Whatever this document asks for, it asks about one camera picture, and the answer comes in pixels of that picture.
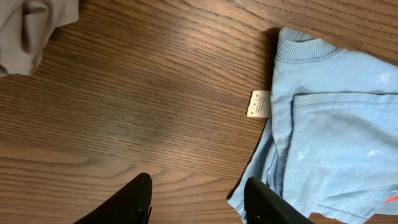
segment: clothing tag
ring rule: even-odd
[[[248,118],[268,118],[271,110],[271,92],[253,90],[248,108]]]

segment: fabric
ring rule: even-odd
[[[246,222],[244,184],[256,176],[300,213],[346,223],[398,215],[398,68],[284,28],[271,114],[228,201]]]
[[[78,0],[1,0],[0,76],[30,75],[56,27],[78,20]]]

